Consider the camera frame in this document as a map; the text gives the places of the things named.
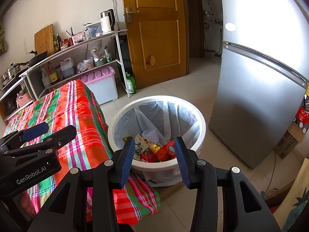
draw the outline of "silver bolt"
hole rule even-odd
[[[200,165],[200,166],[204,166],[204,165],[206,165],[206,161],[203,160],[203,159],[198,159],[197,164]]]
[[[104,162],[104,165],[105,166],[111,166],[111,165],[113,165],[114,164],[114,162],[112,161],[112,160],[106,160],[105,162]]]
[[[77,167],[71,168],[70,173],[71,173],[71,174],[76,174],[76,173],[78,173],[78,168],[77,168]]]
[[[234,173],[240,173],[240,169],[238,167],[232,167],[232,171]]]

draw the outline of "electric kettle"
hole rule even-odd
[[[115,25],[115,14],[113,9],[109,9],[107,11],[103,11],[101,13],[101,28],[102,32],[110,32],[114,31],[114,25]]]

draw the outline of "white bucket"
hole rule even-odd
[[[192,105],[191,103],[183,99],[172,97],[172,96],[151,96],[151,97],[141,98],[123,107],[112,119],[112,123],[109,126],[108,139],[109,139],[109,144],[112,150],[116,151],[116,150],[122,149],[122,147],[117,147],[114,136],[115,136],[115,127],[117,123],[119,122],[119,120],[123,117],[123,115],[127,113],[129,110],[133,109],[134,107],[140,106],[142,104],[154,102],[154,101],[163,101],[163,103],[168,102],[168,103],[172,103],[178,106],[182,106],[183,108],[190,111],[195,116],[196,122],[193,124],[193,126],[190,129],[199,127],[199,134],[198,134],[196,141],[194,139],[195,142],[192,145],[191,149],[194,150],[197,155],[199,155],[201,147],[203,146],[203,143],[204,143],[205,135],[206,135],[205,119],[203,115],[201,114],[201,112],[194,105]],[[147,163],[147,162],[141,162],[138,160],[133,160],[132,168],[139,175],[142,175],[147,181],[147,183],[149,183],[149,185],[153,187],[171,186],[173,184],[176,184],[182,181],[177,159],[172,159],[169,161],[158,162],[158,163]]]

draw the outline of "cardboard box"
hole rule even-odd
[[[304,137],[305,133],[302,132],[302,129],[295,122],[292,122],[286,133],[275,146],[275,153],[281,159],[284,159],[298,143],[302,143]]]

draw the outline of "silver refrigerator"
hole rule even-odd
[[[222,65],[209,127],[254,169],[303,100],[309,20],[296,0],[222,0],[222,7]]]

